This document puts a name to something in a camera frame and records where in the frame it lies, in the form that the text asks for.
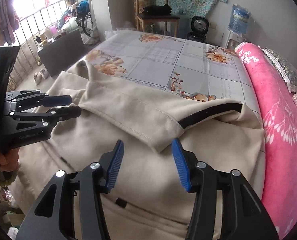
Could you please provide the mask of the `left hand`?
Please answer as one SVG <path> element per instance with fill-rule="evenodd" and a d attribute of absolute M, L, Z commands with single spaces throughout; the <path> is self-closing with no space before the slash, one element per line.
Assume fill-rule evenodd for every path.
<path fill-rule="evenodd" d="M 20 148 L 11 149 L 8 153 L 0 152 L 0 170 L 6 172 L 15 171 L 18 168 Z"/>

